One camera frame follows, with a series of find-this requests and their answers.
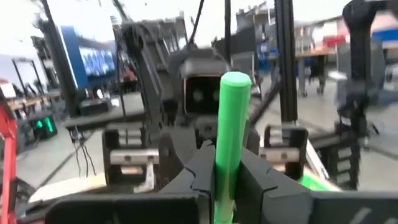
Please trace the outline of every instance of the metal pole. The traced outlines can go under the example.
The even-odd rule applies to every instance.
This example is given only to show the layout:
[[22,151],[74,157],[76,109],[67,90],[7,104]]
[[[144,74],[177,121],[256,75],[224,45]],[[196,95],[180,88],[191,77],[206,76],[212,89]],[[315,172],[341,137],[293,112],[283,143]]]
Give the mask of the metal pole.
[[225,0],[225,59],[231,65],[231,0]]
[[275,0],[275,20],[279,53],[280,118],[282,124],[297,120],[297,87],[295,77],[295,38],[292,0]]

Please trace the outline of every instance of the green strip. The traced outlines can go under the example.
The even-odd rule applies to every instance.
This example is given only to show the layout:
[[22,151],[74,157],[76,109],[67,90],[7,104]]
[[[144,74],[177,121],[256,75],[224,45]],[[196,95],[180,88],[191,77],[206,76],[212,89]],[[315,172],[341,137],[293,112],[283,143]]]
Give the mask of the green strip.
[[328,185],[325,185],[325,184],[319,182],[318,180],[315,180],[312,177],[305,175],[305,174],[304,174],[303,178],[301,179],[300,184],[310,190],[327,190],[327,191],[334,190],[334,189],[329,188]]

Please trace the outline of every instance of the black rod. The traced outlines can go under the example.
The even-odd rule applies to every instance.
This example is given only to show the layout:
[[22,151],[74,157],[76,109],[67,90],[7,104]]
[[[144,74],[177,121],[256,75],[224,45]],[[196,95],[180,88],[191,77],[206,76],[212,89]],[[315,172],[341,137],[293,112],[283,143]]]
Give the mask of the black rod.
[[40,30],[44,34],[44,41],[49,49],[55,71],[57,71],[57,78],[69,117],[77,117],[80,116],[80,100],[73,80],[73,74],[69,67],[67,53],[63,49],[61,34],[57,31],[47,0],[42,0],[41,2],[49,21],[43,22]]
[[280,77],[280,119],[283,123],[297,120],[297,87],[295,77],[295,38],[292,0],[275,0],[276,37]]
[[129,20],[129,16],[124,12],[123,5],[118,0],[113,0],[113,5],[115,6],[116,10],[118,10],[122,20]]
[[225,59],[231,65],[231,0],[225,0]]

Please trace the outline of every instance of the red object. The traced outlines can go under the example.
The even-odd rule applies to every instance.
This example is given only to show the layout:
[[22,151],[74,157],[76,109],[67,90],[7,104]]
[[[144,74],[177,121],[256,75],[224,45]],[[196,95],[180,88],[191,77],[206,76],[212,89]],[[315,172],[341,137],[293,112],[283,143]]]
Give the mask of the red object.
[[323,45],[325,47],[336,47],[340,44],[346,43],[345,35],[328,36],[323,38]]
[[2,92],[0,97],[0,134],[2,134],[5,142],[1,198],[1,224],[15,224],[17,126],[13,113],[8,107]]

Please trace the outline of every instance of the black plastic part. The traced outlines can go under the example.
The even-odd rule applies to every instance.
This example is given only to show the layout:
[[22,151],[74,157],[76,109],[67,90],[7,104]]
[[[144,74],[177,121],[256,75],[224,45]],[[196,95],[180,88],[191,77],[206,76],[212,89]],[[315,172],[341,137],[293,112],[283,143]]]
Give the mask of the black plastic part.
[[398,195],[396,193],[311,192],[311,197],[314,203],[310,223],[388,224],[398,222],[396,212]]
[[105,129],[102,135],[102,144],[106,185],[137,185],[145,182],[146,166],[142,167],[142,174],[123,174],[121,165],[111,164],[110,158],[112,151],[142,149],[142,146],[122,146],[119,142],[117,129]]
[[203,150],[196,152],[185,169],[166,185],[161,194],[177,192],[201,192],[206,195],[206,200],[199,204],[201,208],[201,220],[203,223],[212,223],[215,199],[215,158],[214,146],[205,146]]
[[169,128],[159,142],[160,188],[169,184],[197,152],[193,128]]
[[330,181],[342,189],[357,190],[361,148],[352,130],[340,130],[337,124],[334,133],[312,136],[310,142]]
[[134,73],[139,82],[142,103],[147,115],[147,130],[151,139],[157,139],[168,123],[165,116],[167,103],[173,92],[167,72],[167,48],[144,24],[128,22],[122,25],[123,38],[130,58],[138,67]]
[[46,224],[208,223],[201,215],[208,199],[199,192],[153,195],[80,195],[61,200]]
[[110,99],[87,100],[80,103],[80,113],[82,116],[92,116],[107,113],[113,109]]
[[371,25],[377,9],[370,2],[352,0],[343,9],[350,33],[351,79],[371,80]]
[[302,127],[279,127],[289,134],[287,144],[271,144],[271,129],[275,126],[267,126],[264,131],[264,147],[270,148],[283,148],[283,147],[294,147],[299,151],[298,162],[288,162],[285,164],[285,175],[293,180],[300,180],[303,177],[304,165],[306,164],[306,153],[307,153],[307,141],[308,131]]
[[275,19],[278,62],[283,83],[280,91],[280,118],[283,123],[290,123],[298,118],[293,1],[275,0]]
[[[198,149],[197,134],[194,128],[168,128],[164,131],[159,143],[160,188],[167,185],[181,172],[197,151],[207,151],[214,147],[216,139],[203,141]],[[245,146],[254,154],[259,154],[260,137],[255,130],[248,130]]]
[[235,191],[239,223],[310,223],[309,189],[243,149]]

